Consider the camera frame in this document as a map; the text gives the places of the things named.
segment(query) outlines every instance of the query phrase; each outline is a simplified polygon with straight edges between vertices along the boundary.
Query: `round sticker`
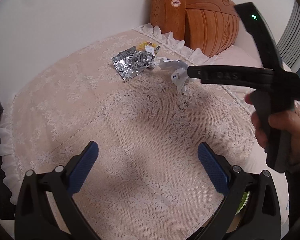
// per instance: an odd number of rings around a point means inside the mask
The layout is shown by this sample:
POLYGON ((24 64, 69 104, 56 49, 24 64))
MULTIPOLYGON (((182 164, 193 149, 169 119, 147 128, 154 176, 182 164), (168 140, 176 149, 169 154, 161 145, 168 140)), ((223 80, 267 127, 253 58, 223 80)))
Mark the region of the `round sticker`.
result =
POLYGON ((181 5, 181 2, 179 0, 172 0, 171 5, 173 7, 179 7, 181 5))

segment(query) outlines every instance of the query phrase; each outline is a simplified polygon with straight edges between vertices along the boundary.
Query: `lace bedspread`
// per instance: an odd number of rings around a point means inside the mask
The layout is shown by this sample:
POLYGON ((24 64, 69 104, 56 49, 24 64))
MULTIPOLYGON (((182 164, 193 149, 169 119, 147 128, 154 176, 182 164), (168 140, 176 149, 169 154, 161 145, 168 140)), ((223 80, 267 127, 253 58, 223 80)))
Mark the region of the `lace bedspread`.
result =
MULTIPOLYGON (((158 57, 192 65, 181 55, 198 52, 165 38, 158 57)), ((17 163, 7 177, 15 183, 13 202, 27 170, 52 171, 93 140, 99 157, 74 200, 102 239, 186 239, 215 212, 223 196, 197 147, 207 141, 231 165, 245 166, 255 142, 250 115, 219 85, 188 82, 188 95, 178 94, 171 73, 159 67, 124 83, 111 58, 142 41, 155 42, 136 30, 95 42, 16 95, 4 116, 14 152, 4 158, 17 163)), ((197 64, 211 64, 198 58, 197 64)))

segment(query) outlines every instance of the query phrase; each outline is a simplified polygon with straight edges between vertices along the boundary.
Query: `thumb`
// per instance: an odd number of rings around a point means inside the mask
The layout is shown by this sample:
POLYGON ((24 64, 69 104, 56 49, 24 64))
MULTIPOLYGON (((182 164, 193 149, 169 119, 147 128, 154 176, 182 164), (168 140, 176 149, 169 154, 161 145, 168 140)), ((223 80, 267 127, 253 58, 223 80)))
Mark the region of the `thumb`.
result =
POLYGON ((283 111, 269 116, 269 125, 279 130, 286 130, 292 135, 300 135, 300 117, 293 111, 283 111))

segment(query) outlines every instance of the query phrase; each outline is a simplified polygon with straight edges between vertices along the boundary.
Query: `blue textured pad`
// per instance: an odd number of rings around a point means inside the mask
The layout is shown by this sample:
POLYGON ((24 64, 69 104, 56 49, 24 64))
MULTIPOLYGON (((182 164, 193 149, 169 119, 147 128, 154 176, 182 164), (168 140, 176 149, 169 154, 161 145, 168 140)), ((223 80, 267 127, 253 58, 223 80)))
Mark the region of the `blue textured pad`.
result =
POLYGON ((229 192, 229 177, 218 163, 215 153, 211 152, 203 143, 198 146, 198 158, 206 170, 217 192, 224 196, 229 192))
POLYGON ((98 144, 93 142, 90 147, 82 154, 75 168, 69 176, 68 194, 70 197, 78 193, 86 180, 92 166, 98 158, 98 144))

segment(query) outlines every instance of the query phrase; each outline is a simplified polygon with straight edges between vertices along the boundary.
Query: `white ruffle trim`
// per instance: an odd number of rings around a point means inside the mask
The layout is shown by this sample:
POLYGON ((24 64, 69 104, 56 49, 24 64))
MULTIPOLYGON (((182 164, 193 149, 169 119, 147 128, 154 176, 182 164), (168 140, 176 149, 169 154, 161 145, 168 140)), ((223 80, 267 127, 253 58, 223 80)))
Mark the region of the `white ruffle trim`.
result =
MULTIPOLYGON (((209 58, 202 53, 201 49, 190 49, 184 46, 184 44, 186 43, 185 41, 175 40, 173 38, 172 32, 162 34, 159 26, 152 27, 150 23, 141 25, 135 28, 134 30, 159 42, 168 49, 184 57, 193 65, 213 65, 218 57, 218 55, 215 55, 209 58)), ((252 114, 255 111, 254 106, 248 105, 244 101, 244 96, 246 95, 246 93, 252 92, 254 89, 240 86, 220 86, 223 87, 223 89, 225 89, 228 92, 228 94, 231 95, 237 101, 237 103, 249 114, 252 114)))
POLYGON ((2 156, 1 169, 6 174, 3 183, 9 188, 12 193, 10 201, 16 205, 21 187, 21 179, 19 169, 14 153, 14 140, 12 129, 12 110, 13 100, 7 104, 2 113, 0 121, 0 156, 2 156))

